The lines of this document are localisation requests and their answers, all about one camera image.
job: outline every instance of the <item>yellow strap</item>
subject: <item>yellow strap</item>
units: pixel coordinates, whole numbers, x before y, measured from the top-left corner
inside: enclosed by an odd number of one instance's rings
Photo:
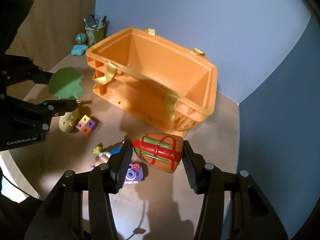
[[[178,131],[178,132],[187,132],[187,131],[191,130],[192,128],[194,128],[194,127],[196,126],[196,124],[197,124],[197,122],[194,121],[194,122],[192,122],[192,124],[186,126],[186,127],[183,128],[183,129],[175,128],[175,131]]]
[[[114,75],[116,74],[116,70],[117,65],[110,61],[107,65],[107,71],[105,72],[104,76],[95,78],[93,81],[98,85],[105,85],[113,79]]]
[[[178,95],[173,93],[173,92],[168,92],[165,95],[164,99],[164,107],[168,110],[169,112],[169,120],[172,122],[174,119],[174,111],[176,109],[177,105],[177,99]]]
[[[202,52],[201,50],[199,50],[198,48],[192,49],[191,52],[193,54],[196,54],[197,56],[200,56],[200,57],[203,57],[203,58],[207,59],[207,56],[205,55],[205,53]]]
[[[156,36],[156,29],[146,28],[144,31],[146,33],[149,33],[149,34],[153,35],[153,36]]]

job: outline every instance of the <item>yellow toy flower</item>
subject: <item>yellow toy flower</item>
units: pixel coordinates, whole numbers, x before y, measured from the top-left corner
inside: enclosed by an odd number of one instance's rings
[[[95,147],[94,149],[93,149],[93,154],[99,154],[99,153],[101,153],[101,150],[102,150],[102,146],[100,146],[100,145],[97,145],[97,147]]]

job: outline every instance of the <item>green stripe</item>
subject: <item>green stripe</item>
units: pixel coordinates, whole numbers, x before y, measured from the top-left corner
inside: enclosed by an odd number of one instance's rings
[[[153,145],[157,145],[157,144],[158,144],[158,140],[153,139],[153,138],[150,138],[150,137],[148,137],[148,136],[145,136],[144,139],[143,139],[143,141],[148,142],[148,143],[151,143],[151,144],[153,144]],[[161,143],[160,143],[160,147],[166,148],[166,149],[168,149],[168,150],[172,150],[172,145],[171,145],[170,143],[161,142]]]
[[[140,149],[139,149],[139,148],[136,148],[136,147],[135,147],[134,150],[136,151],[136,153],[139,153],[139,152],[140,152]],[[169,163],[169,161],[170,161],[170,160],[168,160],[168,159],[166,159],[166,158],[162,158],[162,157],[159,157],[159,156],[154,157],[153,154],[148,153],[148,152],[146,152],[146,151],[142,151],[142,155],[146,155],[146,156],[148,156],[148,157],[150,157],[150,158],[156,159],[156,160],[161,161],[161,162],[164,162],[164,163]]]

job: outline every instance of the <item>blue toy ball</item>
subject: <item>blue toy ball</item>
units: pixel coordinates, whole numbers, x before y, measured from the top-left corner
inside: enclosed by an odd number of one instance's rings
[[[87,35],[84,33],[79,33],[76,37],[76,44],[82,45],[87,42]]]

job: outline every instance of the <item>wooden wall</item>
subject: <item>wooden wall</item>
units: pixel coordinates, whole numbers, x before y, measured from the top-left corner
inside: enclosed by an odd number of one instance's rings
[[[71,52],[76,35],[85,32],[83,19],[94,10],[95,0],[34,0],[7,54],[31,57],[49,71]],[[27,81],[7,93],[23,99],[33,86]]]

